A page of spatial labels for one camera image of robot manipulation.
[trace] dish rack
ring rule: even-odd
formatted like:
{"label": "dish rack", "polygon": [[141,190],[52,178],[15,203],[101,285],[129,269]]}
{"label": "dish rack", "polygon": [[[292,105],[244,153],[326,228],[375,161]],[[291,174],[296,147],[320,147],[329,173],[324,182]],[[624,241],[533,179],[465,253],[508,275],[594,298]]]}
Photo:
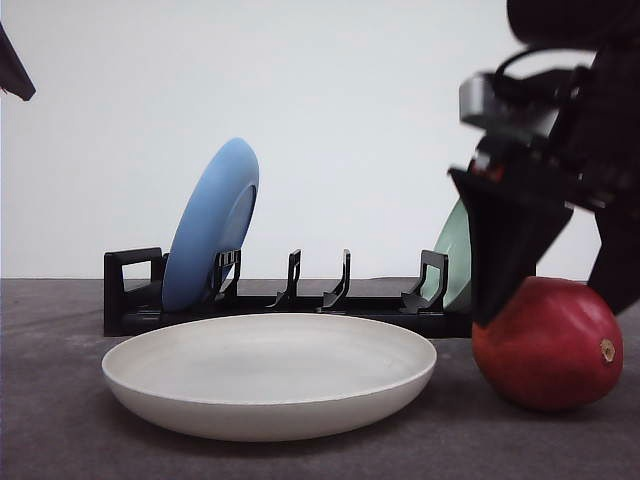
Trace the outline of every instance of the dish rack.
{"label": "dish rack", "polygon": [[[322,295],[300,295],[301,250],[289,254],[287,283],[284,291],[273,295],[240,295],[238,280],[242,251],[229,250],[216,254],[203,300],[190,309],[167,312],[162,308],[162,279],[169,253],[160,248],[145,248],[104,255],[104,335],[138,335],[170,325],[205,318],[257,313],[294,312],[329,313],[369,318],[398,325],[425,337],[470,337],[471,318],[467,314],[448,312],[443,308],[447,291],[448,257],[423,250],[420,255],[420,277],[399,296],[353,296],[351,285],[351,252],[343,252],[342,276],[336,286]],[[149,282],[138,288],[125,289],[122,267],[135,263],[151,263]],[[438,271],[438,287],[430,299],[421,295],[428,268]],[[233,268],[231,280],[225,273]]]}

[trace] gray table surface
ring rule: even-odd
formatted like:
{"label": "gray table surface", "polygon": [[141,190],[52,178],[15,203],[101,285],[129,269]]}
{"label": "gray table surface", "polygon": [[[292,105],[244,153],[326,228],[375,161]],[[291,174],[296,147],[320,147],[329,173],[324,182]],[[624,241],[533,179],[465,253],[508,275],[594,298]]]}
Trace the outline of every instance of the gray table surface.
{"label": "gray table surface", "polygon": [[2,478],[640,478],[640,305],[619,318],[618,386],[580,410],[504,402],[470,341],[444,339],[431,382],[399,413],[332,437],[241,444],[163,430],[116,401],[100,361],[124,338],[102,336],[101,302],[98,280],[2,281]]}

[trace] white backdrop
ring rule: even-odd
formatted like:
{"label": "white backdrop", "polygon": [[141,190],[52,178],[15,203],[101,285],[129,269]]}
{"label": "white backdrop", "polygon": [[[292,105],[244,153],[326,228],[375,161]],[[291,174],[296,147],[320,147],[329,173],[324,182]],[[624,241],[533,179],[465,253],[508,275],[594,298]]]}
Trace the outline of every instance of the white backdrop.
{"label": "white backdrop", "polygon": [[[354,277],[416,275],[457,197],[446,169],[480,138],[458,85],[519,48],[504,0],[2,3],[38,89],[2,99],[4,277],[101,277],[107,250],[168,249],[234,136],[261,168],[244,277],[284,276],[295,248],[303,276],[336,276],[345,247]],[[574,216],[540,273],[586,278],[598,243]]]}

